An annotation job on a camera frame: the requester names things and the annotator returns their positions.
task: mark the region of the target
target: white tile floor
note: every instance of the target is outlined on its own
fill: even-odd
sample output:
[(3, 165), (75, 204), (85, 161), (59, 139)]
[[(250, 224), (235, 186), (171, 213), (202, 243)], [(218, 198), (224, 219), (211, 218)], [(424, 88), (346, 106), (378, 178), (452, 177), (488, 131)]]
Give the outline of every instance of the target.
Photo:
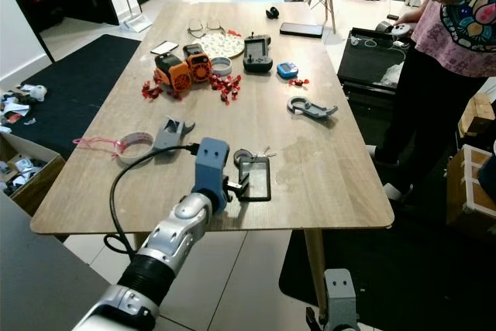
[[(150, 0), (143, 12), (154, 20), (168, 2), (227, 2), (228, 0)], [(380, 0), (334, 0), (336, 34), (330, 20), (322, 40), (337, 71), (348, 32), (352, 27), (374, 29), (389, 13), (400, 15), (403, 2)], [(324, 8), (312, 10), (323, 23)], [(142, 40), (141, 34), (122, 31), (118, 26), (65, 19), (61, 25), (42, 33), (56, 60), (81, 48), (102, 34)], [(230, 331), (307, 330), (305, 306), (278, 288), (278, 278), (291, 232), (207, 233), (192, 250), (169, 295), (160, 307), (159, 330)], [(65, 246), (77, 254), (110, 283), (116, 283), (129, 263), (125, 255), (104, 246), (102, 236), (71, 236)], [(360, 325), (362, 330), (373, 327)]]

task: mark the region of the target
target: cardboard box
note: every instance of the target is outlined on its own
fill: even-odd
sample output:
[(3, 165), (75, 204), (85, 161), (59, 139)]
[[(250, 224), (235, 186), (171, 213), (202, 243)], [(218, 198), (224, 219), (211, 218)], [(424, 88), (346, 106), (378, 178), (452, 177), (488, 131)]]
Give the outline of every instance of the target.
[(496, 243), (496, 202), (477, 180), (491, 153), (463, 145), (448, 164), (446, 224), (489, 243)]
[(23, 186), (14, 191), (10, 198), (31, 216), (65, 165), (64, 159), (56, 152), (10, 133), (0, 133), (0, 161), (10, 167), (25, 157), (42, 160), (46, 165)]
[(467, 104), (458, 122), (460, 137), (477, 136), (486, 131), (494, 120), (491, 100), (486, 93), (478, 92)]

